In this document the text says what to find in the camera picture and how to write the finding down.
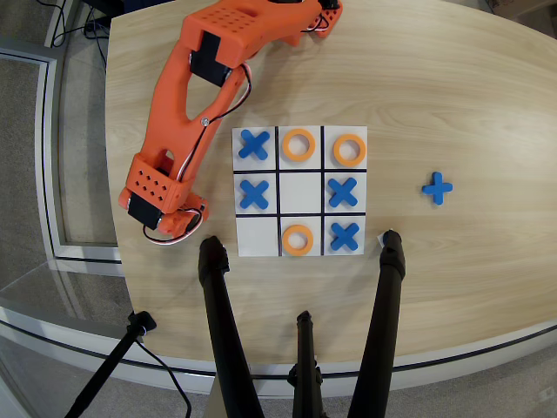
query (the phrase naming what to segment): game piece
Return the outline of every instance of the game piece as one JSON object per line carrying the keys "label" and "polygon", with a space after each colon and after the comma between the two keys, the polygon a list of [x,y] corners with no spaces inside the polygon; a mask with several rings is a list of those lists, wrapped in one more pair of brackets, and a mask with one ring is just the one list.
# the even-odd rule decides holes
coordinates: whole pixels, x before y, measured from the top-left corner
{"label": "game piece", "polygon": [[[294,154],[292,151],[290,151],[290,141],[296,135],[300,135],[300,136],[304,137],[305,139],[307,139],[307,143],[308,143],[309,146],[307,147],[307,151],[304,152],[303,154]],[[286,134],[285,140],[282,143],[282,149],[283,149],[286,157],[288,157],[292,161],[298,161],[298,162],[306,161],[315,152],[315,138],[306,129],[292,129],[291,131],[289,131]]]}
{"label": "game piece", "polygon": [[269,188],[269,183],[265,180],[255,187],[248,180],[244,180],[240,183],[240,187],[245,192],[245,197],[240,202],[242,209],[247,209],[252,203],[255,203],[261,209],[266,209],[269,206],[269,202],[263,197],[263,193]]}
{"label": "game piece", "polygon": [[338,251],[342,246],[347,246],[352,251],[358,249],[358,243],[353,238],[359,231],[359,226],[357,224],[350,224],[350,226],[344,229],[335,222],[332,224],[331,229],[337,235],[337,238],[331,243],[331,249],[333,251]]}
{"label": "game piece", "polygon": [[343,200],[350,206],[356,206],[358,200],[351,194],[352,189],[358,184],[356,179],[350,177],[343,185],[337,180],[330,179],[328,185],[335,191],[335,194],[329,199],[329,205],[337,207]]}
{"label": "game piece", "polygon": [[267,151],[263,149],[263,143],[265,141],[268,141],[271,137],[271,135],[269,135],[269,132],[263,131],[257,137],[254,137],[250,131],[244,129],[241,133],[241,136],[242,139],[245,141],[244,148],[242,148],[238,153],[241,158],[247,158],[247,156],[249,156],[252,152],[261,160],[267,159],[267,157],[269,157]]}
{"label": "game piece", "polygon": [[433,203],[441,206],[443,205],[444,193],[452,192],[453,185],[451,183],[443,183],[443,174],[440,172],[434,172],[432,178],[433,184],[424,185],[421,190],[426,195],[433,195]]}
{"label": "game piece", "polygon": [[[290,244],[290,237],[294,233],[300,233],[305,237],[305,245],[300,248],[295,248]],[[313,234],[307,226],[292,225],[286,229],[282,237],[282,247],[287,253],[293,256],[302,256],[308,254],[313,248]]]}
{"label": "game piece", "polygon": [[[356,143],[356,145],[358,145],[358,156],[355,159],[346,159],[340,153],[340,147],[347,141],[353,141]],[[334,157],[344,167],[355,167],[356,165],[360,164],[365,157],[367,157],[366,143],[362,140],[362,138],[354,134],[342,135],[335,141],[332,150],[334,152]]]}

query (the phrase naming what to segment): floor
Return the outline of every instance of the floor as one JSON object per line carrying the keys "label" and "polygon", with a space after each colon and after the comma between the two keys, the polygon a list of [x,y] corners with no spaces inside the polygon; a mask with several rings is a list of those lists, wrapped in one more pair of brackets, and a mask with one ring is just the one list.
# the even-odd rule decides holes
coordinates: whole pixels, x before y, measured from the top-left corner
{"label": "floor", "polygon": [[[0,337],[0,375],[30,401],[32,416],[64,416],[92,372],[44,357]],[[503,366],[418,388],[392,391],[386,418],[555,418],[557,346]],[[207,396],[189,394],[194,418]],[[351,398],[325,398],[329,418],[346,417]],[[292,416],[292,399],[261,400],[267,418]],[[83,417],[183,417],[176,390],[111,378]]]}
{"label": "floor", "polygon": [[[83,26],[88,12],[83,4],[74,27]],[[59,113],[65,238],[71,243],[116,245],[104,141],[104,63],[97,43],[81,31],[70,34],[66,42]],[[107,57],[108,40],[99,42]]]}
{"label": "floor", "polygon": [[[484,0],[449,0],[490,12]],[[34,0],[0,0],[0,36],[42,44],[52,10]],[[87,14],[79,12],[75,25]],[[521,23],[554,37],[546,11]],[[68,37],[60,107],[60,188],[66,239],[116,244],[106,175],[104,67],[97,45]],[[100,41],[104,54],[107,41]],[[37,215],[34,112],[37,68],[0,60],[0,301],[46,314],[124,326],[131,302],[123,278],[56,273],[46,265]],[[91,373],[0,338],[0,375],[28,400],[33,416],[62,416]],[[388,417],[557,417],[557,347],[506,365],[391,393]],[[207,397],[191,395],[192,416]],[[324,400],[331,418],[346,416],[350,398]],[[292,416],[292,400],[262,401],[265,416]],[[183,416],[176,391],[110,379],[84,416]]]}

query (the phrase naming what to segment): orange o piece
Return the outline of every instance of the orange o piece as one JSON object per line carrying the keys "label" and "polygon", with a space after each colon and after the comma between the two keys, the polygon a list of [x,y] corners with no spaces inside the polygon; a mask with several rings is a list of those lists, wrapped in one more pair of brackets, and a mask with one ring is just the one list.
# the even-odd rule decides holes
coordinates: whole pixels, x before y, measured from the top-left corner
{"label": "orange o piece", "polygon": [[[302,137],[307,139],[307,142],[309,144],[309,146],[307,147],[307,151],[303,154],[294,154],[292,151],[290,151],[290,141],[296,135],[301,135]],[[282,141],[282,150],[285,152],[286,157],[288,157],[292,161],[306,161],[315,152],[315,138],[306,129],[292,129],[285,135],[285,139]]]}
{"label": "orange o piece", "polygon": [[[289,239],[293,233],[301,233],[307,239],[305,245],[301,248],[294,248],[290,245]],[[294,256],[301,256],[308,254],[313,248],[313,234],[312,231],[307,226],[303,225],[292,225],[286,229],[284,235],[282,236],[282,247],[287,253]]]}
{"label": "orange o piece", "polygon": [[[346,159],[340,155],[340,146],[343,145],[346,141],[353,141],[359,148],[358,156],[355,159]],[[342,135],[339,139],[337,139],[334,143],[334,147],[332,148],[334,152],[334,157],[337,161],[340,162],[344,167],[355,167],[359,163],[361,163],[367,155],[366,143],[360,138],[358,135],[354,135],[353,133],[347,133],[346,135]]]}

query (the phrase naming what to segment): tripod leg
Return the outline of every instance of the tripod leg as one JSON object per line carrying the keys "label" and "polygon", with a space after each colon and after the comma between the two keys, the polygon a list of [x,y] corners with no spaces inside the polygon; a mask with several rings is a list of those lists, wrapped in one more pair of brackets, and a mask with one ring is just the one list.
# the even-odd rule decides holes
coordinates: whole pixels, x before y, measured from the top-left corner
{"label": "tripod leg", "polygon": [[313,351],[313,323],[309,312],[298,318],[298,363],[288,374],[288,382],[294,386],[294,410],[292,418],[321,418],[321,372]]}
{"label": "tripod leg", "polygon": [[93,399],[95,399],[95,396],[97,396],[98,391],[101,390],[104,383],[111,377],[111,373],[124,358],[136,338],[140,335],[145,335],[148,331],[157,327],[157,324],[147,312],[131,314],[128,320],[130,320],[131,323],[127,327],[128,332],[114,347],[103,364],[101,364],[101,367],[98,368],[97,372],[95,372],[93,377],[91,377],[87,385],[85,385],[81,393],[77,396],[70,411],[66,414],[66,418],[79,417],[85,409],[89,407]]}
{"label": "tripod leg", "polygon": [[212,351],[226,414],[228,418],[263,418],[226,291],[225,273],[229,271],[226,250],[218,238],[203,241],[199,248],[199,281],[205,294]]}
{"label": "tripod leg", "polygon": [[402,241],[395,231],[386,233],[379,263],[372,321],[348,418],[382,418],[386,412],[399,325],[400,289],[406,274]]}

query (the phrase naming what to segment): blue x piece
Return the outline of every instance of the blue x piece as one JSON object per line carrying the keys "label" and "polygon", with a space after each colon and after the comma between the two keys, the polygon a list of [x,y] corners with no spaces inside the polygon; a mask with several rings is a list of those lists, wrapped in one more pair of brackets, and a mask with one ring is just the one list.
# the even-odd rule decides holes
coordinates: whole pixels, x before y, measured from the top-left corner
{"label": "blue x piece", "polygon": [[359,226],[357,224],[350,224],[350,226],[344,229],[335,222],[331,225],[331,229],[337,236],[331,243],[331,249],[333,251],[338,251],[342,246],[347,246],[352,251],[358,249],[358,243],[353,238],[356,232],[359,231]]}
{"label": "blue x piece", "polygon": [[254,137],[251,132],[244,129],[241,135],[242,139],[245,141],[244,148],[242,148],[238,153],[241,158],[247,158],[247,156],[252,152],[255,153],[255,155],[257,155],[261,160],[269,157],[269,154],[267,154],[267,151],[263,148],[265,141],[269,140],[271,137],[269,132],[263,131],[257,137]]}
{"label": "blue x piece", "polygon": [[433,173],[433,184],[424,185],[421,191],[427,195],[433,195],[433,202],[435,205],[443,205],[443,193],[449,193],[453,191],[453,185],[451,183],[443,183],[443,174],[440,172]]}
{"label": "blue x piece", "polygon": [[240,187],[245,192],[245,196],[240,202],[240,207],[242,209],[247,209],[252,203],[256,204],[261,209],[266,209],[269,206],[269,202],[263,197],[263,193],[269,188],[268,181],[263,180],[253,187],[252,183],[248,180],[244,180],[240,183]]}
{"label": "blue x piece", "polygon": [[352,189],[358,184],[358,182],[350,177],[343,185],[341,185],[337,180],[330,179],[328,185],[334,190],[334,194],[329,200],[329,204],[332,207],[337,207],[340,203],[345,200],[350,206],[356,206],[358,200],[351,194]]}

